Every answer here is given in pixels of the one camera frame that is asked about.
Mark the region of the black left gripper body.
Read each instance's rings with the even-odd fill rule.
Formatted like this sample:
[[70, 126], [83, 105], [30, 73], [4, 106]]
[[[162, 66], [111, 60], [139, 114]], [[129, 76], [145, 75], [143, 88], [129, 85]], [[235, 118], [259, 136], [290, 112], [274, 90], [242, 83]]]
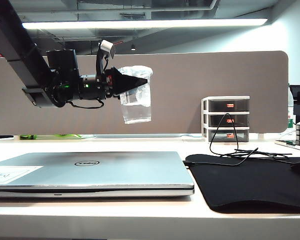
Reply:
[[97, 98], [107, 99], [114, 97], [114, 70], [106, 69], [97, 74]]

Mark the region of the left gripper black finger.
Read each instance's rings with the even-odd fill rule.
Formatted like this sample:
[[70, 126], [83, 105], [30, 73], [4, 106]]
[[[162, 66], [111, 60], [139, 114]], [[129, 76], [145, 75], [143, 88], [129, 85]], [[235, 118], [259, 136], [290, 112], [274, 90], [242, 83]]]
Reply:
[[146, 78], [122, 74], [115, 67], [111, 68], [112, 94], [119, 96], [148, 83]]

